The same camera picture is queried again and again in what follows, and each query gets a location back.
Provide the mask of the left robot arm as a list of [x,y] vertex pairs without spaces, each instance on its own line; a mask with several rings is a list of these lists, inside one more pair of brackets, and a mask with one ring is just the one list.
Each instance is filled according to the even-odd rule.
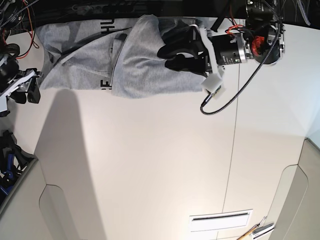
[[196,20],[170,30],[157,56],[173,71],[207,76],[226,65],[254,60],[275,64],[285,52],[284,27],[275,0],[249,0],[246,19],[236,22],[228,2],[210,28]]

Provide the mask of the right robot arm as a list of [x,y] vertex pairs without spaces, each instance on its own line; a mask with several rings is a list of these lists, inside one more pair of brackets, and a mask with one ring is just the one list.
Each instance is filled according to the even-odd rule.
[[[35,47],[36,23],[31,18],[34,13],[32,5],[37,1],[2,0],[0,2],[0,110],[6,111],[9,99],[18,104],[26,102],[37,104],[41,99],[38,79],[42,73],[36,68],[20,70],[18,60],[28,56]],[[7,43],[11,29],[22,24],[24,18],[29,21],[29,29],[23,28],[30,36],[30,45],[24,52],[16,43]]]

